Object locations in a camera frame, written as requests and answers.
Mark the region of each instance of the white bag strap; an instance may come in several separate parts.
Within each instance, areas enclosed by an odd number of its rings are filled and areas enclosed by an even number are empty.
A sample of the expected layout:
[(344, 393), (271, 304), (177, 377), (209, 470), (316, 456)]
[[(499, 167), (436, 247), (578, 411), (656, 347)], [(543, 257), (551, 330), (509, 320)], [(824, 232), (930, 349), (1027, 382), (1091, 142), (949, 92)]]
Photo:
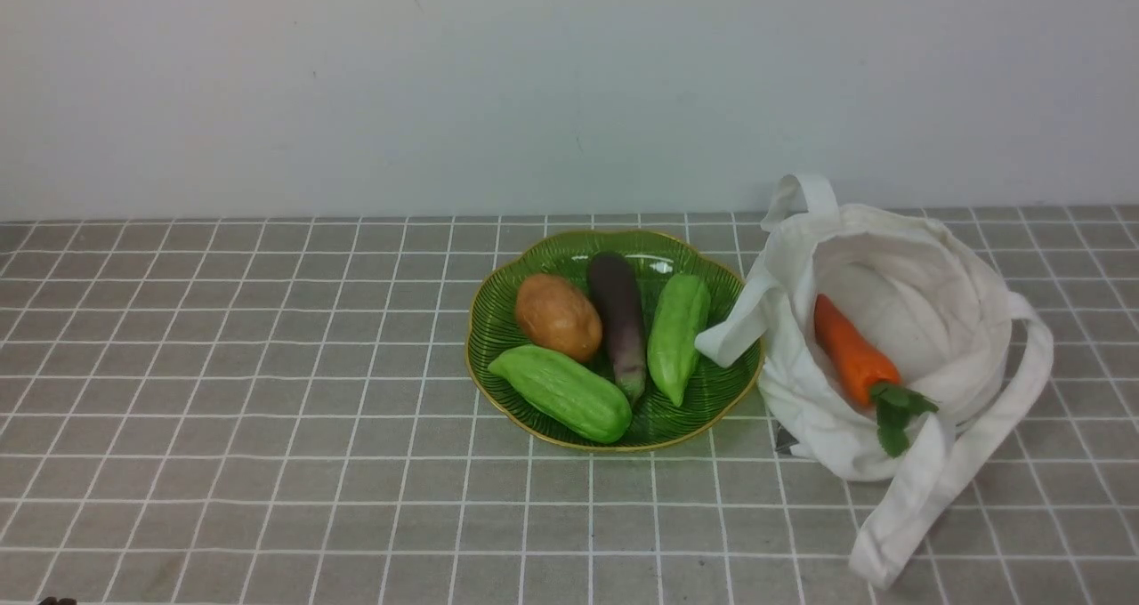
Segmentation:
[(763, 231), (772, 231), (777, 224), (786, 219), (795, 196), (800, 193), (806, 201), (806, 212), (811, 214), (830, 214), (838, 211), (838, 201), (835, 199), (835, 190), (830, 188), (829, 180), (814, 172), (805, 172), (803, 175), (789, 172), (776, 187), (776, 193), (771, 197), (771, 206), (768, 207), (768, 215), (760, 221), (760, 228)]
[[(830, 188), (830, 182), (818, 174), (787, 174), (782, 177), (776, 187), (776, 193), (771, 197), (771, 205), (768, 207), (768, 215), (760, 222), (764, 231), (772, 231), (777, 224), (782, 222), (795, 197), (802, 193), (806, 201), (809, 213), (834, 213), (838, 211), (838, 201), (835, 201), (835, 193)], [(760, 302), (773, 288), (779, 287), (779, 283), (768, 271), (763, 264), (763, 253), (755, 259), (751, 271), (747, 272), (747, 283), (739, 299), (732, 305), (731, 312), (724, 321), (710, 327), (696, 336), (696, 349), (700, 353), (712, 359), (720, 367), (731, 367), (736, 359), (743, 355), (745, 350), (768, 330), (767, 320), (760, 310)]]
[(887, 588), (942, 512), (1040, 398), (1052, 369), (1052, 334), (1019, 294), (1008, 293), (1009, 313), (1027, 325), (1027, 345), (1016, 375), (997, 400), (953, 443), (953, 426), (932, 415), (898, 467), (882, 504), (866, 520), (850, 567)]
[(736, 362), (737, 358), (768, 330), (760, 302), (768, 292), (778, 286), (779, 283), (763, 264), (763, 254), (760, 254), (752, 264), (752, 270), (747, 272), (747, 283), (736, 299), (728, 318), (696, 334), (697, 351), (720, 367), (731, 367), (732, 362)]

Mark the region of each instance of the eggplant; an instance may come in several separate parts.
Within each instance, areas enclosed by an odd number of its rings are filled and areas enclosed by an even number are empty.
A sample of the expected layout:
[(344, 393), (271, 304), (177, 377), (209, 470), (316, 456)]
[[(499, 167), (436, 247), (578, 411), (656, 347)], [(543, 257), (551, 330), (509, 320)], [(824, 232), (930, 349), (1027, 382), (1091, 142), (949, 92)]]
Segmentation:
[(645, 393), (645, 314), (641, 312), (637, 276), (629, 262), (614, 252), (598, 253), (585, 272), (590, 297), (601, 317), (601, 342), (613, 363), (617, 387), (634, 407)]

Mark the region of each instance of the white tote bag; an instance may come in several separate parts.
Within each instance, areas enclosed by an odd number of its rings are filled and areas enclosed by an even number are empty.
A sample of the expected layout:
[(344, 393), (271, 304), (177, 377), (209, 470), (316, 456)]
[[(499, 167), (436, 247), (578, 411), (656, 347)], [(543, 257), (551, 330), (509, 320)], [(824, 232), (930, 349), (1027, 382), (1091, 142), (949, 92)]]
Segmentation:
[[(806, 213), (787, 218), (800, 193)], [(850, 558), (854, 572), (886, 588), (1040, 396), (1051, 333), (944, 224), (839, 207), (822, 177), (785, 177), (761, 227), (770, 237), (735, 308), (696, 346), (727, 367), (765, 335), (760, 390), (798, 441), (792, 455), (850, 481), (893, 479)], [(907, 430), (911, 445), (901, 458), (886, 456), (875, 419), (845, 400), (816, 344), (820, 293), (894, 361), (908, 387), (939, 406)], [(1014, 320), (1026, 324), (1027, 345), (1002, 390)]]

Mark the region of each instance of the orange carrot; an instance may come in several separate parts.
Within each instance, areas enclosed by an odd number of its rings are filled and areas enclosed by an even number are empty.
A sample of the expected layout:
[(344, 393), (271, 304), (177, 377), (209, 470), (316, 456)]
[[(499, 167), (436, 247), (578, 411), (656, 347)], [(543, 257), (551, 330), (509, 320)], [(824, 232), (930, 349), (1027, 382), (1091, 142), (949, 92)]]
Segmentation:
[(894, 362), (867, 342), (822, 294), (814, 301), (814, 340), (834, 362), (843, 391), (859, 407), (871, 407), (874, 399), (887, 386), (901, 386), (902, 376)]

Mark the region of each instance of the green glass bowl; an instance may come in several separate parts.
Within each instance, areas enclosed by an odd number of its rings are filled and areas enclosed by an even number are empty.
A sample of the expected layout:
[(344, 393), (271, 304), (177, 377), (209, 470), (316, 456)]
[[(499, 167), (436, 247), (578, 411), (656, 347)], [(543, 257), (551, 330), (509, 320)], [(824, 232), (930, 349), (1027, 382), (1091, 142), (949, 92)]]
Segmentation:
[[(487, 366), (503, 351), (528, 343), (514, 320), (514, 302), (525, 277), (538, 273), (557, 273), (583, 292), (585, 268), (598, 252), (616, 252), (625, 256), (637, 273), (645, 312), (646, 332), (653, 326), (661, 289), (672, 273), (696, 273), (712, 293), (708, 325), (728, 317), (744, 280), (728, 268), (705, 259), (694, 247), (654, 231), (567, 231), (546, 237), (527, 250), (518, 260), (503, 265), (478, 288), (470, 306), (470, 328), (467, 334), (467, 369), (475, 385), (519, 427), (546, 442), (574, 449), (596, 451), (645, 451), (669, 447), (704, 432), (723, 418), (743, 400), (759, 377), (762, 345), (756, 343), (728, 369), (718, 367), (700, 357), (696, 373), (685, 390), (685, 402), (673, 407), (649, 381), (640, 402), (633, 409), (629, 431), (615, 443), (601, 444), (574, 434), (565, 425), (530, 406), (506, 382), (487, 370)], [(595, 373), (613, 381), (613, 368), (605, 349), (587, 365)]]

